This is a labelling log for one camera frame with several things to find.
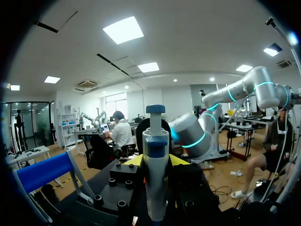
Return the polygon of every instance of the man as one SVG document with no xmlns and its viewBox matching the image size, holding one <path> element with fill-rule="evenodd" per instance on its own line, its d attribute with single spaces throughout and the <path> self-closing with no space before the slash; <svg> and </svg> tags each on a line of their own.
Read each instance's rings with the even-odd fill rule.
<svg viewBox="0 0 301 226">
<path fill-rule="evenodd" d="M 132 138 L 132 130 L 130 125 L 124 119 L 123 113 L 116 111 L 113 114 L 113 118 L 117 125 L 114 127 L 111 134 L 109 132 L 105 132 L 106 137 L 115 140 L 119 149 L 125 145 L 133 145 L 134 141 Z"/>
<path fill-rule="evenodd" d="M 251 158 L 248 161 L 245 187 L 242 191 L 233 192 L 231 194 L 233 199 L 242 198 L 247 195 L 256 167 L 260 167 L 263 171 L 268 170 L 270 172 L 275 172 L 286 133 L 285 148 L 281 156 L 278 172 L 288 163 L 289 154 L 292 148 L 293 127 L 289 120 L 287 120 L 287 130 L 285 130 L 286 109 L 281 109 L 279 114 L 280 116 L 278 119 L 273 121 L 269 126 L 268 133 L 263 142 L 266 153 Z M 287 169 L 287 167 L 288 166 L 286 166 L 285 170 L 289 170 L 290 172 L 293 169 L 294 164 L 291 164 L 290 169 Z"/>
</svg>

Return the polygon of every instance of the blue chair backrest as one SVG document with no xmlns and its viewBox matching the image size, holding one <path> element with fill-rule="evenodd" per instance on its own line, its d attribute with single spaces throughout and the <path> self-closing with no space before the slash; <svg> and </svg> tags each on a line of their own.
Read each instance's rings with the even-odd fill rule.
<svg viewBox="0 0 301 226">
<path fill-rule="evenodd" d="M 68 154 L 63 153 L 19 169 L 17 174 L 24 190 L 29 193 L 72 170 Z"/>
</svg>

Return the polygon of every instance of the computer monitor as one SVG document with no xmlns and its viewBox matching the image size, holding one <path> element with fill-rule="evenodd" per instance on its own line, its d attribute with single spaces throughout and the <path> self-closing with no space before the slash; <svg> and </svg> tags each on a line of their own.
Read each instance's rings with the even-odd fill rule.
<svg viewBox="0 0 301 226">
<path fill-rule="evenodd" d="M 109 127 L 109 124 L 108 124 L 108 123 L 100 124 L 99 127 L 100 127 L 100 131 L 101 131 L 102 133 L 104 133 L 104 132 L 109 132 L 109 131 L 110 131 L 110 127 Z"/>
</svg>

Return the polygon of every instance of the dark jacket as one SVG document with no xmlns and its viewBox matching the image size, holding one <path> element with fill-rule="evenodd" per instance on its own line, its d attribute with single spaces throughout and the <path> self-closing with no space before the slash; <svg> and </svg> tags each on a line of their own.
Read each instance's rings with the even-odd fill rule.
<svg viewBox="0 0 301 226">
<path fill-rule="evenodd" d="M 277 150 L 275 150 L 275 152 L 279 152 L 279 154 L 280 154 L 281 150 L 282 150 L 285 135 L 278 134 L 277 121 L 278 121 L 278 125 L 279 125 L 279 130 L 283 130 L 283 131 L 285 130 L 285 122 L 281 121 L 280 117 L 278 117 L 278 119 L 273 121 L 273 123 L 269 126 L 268 133 L 263 142 L 263 146 L 264 146 L 264 149 L 267 152 L 269 152 L 269 151 L 271 151 L 271 145 L 278 145 Z M 293 127 L 288 120 L 287 121 L 287 135 L 286 135 L 285 149 L 283 151 L 283 155 L 286 152 L 291 151 L 292 138 L 293 138 Z"/>
</svg>

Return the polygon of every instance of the white robotic arm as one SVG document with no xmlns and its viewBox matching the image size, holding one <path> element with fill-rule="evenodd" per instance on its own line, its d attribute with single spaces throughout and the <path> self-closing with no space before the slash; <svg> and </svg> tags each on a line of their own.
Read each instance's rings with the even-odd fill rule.
<svg viewBox="0 0 301 226">
<path fill-rule="evenodd" d="M 178 140 L 192 158 L 207 154 L 215 124 L 222 114 L 220 103 L 237 101 L 253 92 L 259 108 L 278 106 L 290 110 L 295 105 L 293 90 L 287 85 L 274 84 L 267 69 L 259 66 L 239 81 L 204 96 L 202 102 L 207 110 L 199 119 L 188 113 L 170 123 L 173 139 Z"/>
<path fill-rule="evenodd" d="M 86 118 L 88 120 L 91 121 L 91 125 L 94 126 L 96 129 L 97 129 L 97 124 L 96 124 L 96 121 L 99 121 L 99 119 L 101 119 L 104 115 L 106 115 L 107 113 L 105 111 L 101 112 L 100 115 L 98 115 L 95 119 L 88 116 L 87 114 L 85 113 L 81 113 L 80 114 L 80 117 L 79 117 L 79 123 L 80 123 L 80 126 L 83 127 L 83 119 Z"/>
</svg>

